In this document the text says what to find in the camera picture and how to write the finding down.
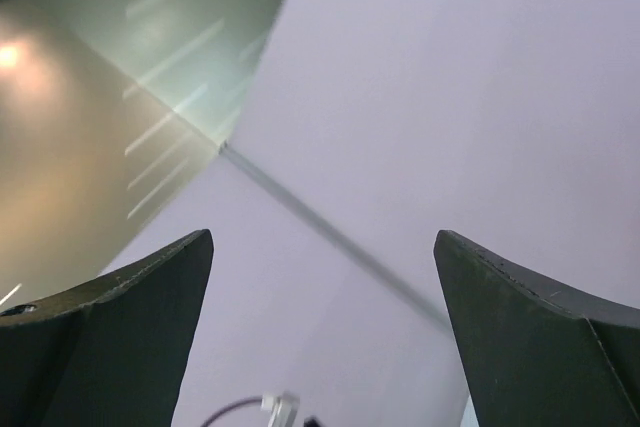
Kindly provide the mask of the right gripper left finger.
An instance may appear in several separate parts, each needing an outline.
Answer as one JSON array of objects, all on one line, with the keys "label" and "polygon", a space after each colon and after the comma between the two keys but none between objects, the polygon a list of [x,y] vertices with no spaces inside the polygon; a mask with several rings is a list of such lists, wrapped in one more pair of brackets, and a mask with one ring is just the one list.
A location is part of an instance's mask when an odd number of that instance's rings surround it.
[{"label": "right gripper left finger", "polygon": [[197,230],[3,311],[2,425],[170,425],[213,254],[210,231]]}]

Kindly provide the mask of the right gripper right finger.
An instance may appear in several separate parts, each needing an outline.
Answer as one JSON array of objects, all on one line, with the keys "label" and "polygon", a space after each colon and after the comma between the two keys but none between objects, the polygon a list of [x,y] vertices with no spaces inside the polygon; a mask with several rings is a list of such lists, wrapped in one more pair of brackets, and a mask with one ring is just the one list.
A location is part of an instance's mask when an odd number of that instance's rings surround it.
[{"label": "right gripper right finger", "polygon": [[480,425],[638,425],[638,309],[451,230],[433,253]]}]

